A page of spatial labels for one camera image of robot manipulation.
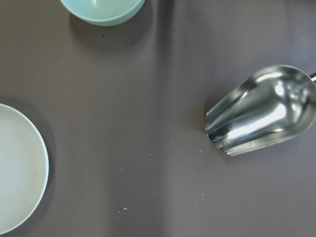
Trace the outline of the metal scoop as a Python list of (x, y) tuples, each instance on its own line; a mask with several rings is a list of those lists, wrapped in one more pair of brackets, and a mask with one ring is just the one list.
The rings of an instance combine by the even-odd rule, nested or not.
[(316, 75), (288, 65), (265, 67), (205, 116), (213, 145), (230, 156), (292, 139), (316, 120)]

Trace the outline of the mint green bowl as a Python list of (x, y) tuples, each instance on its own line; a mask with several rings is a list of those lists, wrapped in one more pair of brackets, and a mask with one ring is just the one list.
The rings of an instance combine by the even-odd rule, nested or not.
[(116, 26), (134, 17), (145, 0), (61, 0), (79, 19), (97, 26)]

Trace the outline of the cream round plate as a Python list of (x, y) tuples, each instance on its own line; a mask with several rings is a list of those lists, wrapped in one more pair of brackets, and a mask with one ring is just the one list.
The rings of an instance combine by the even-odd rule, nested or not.
[(23, 224), (40, 203), (49, 159), (34, 124), (18, 110), (0, 106), (0, 233)]

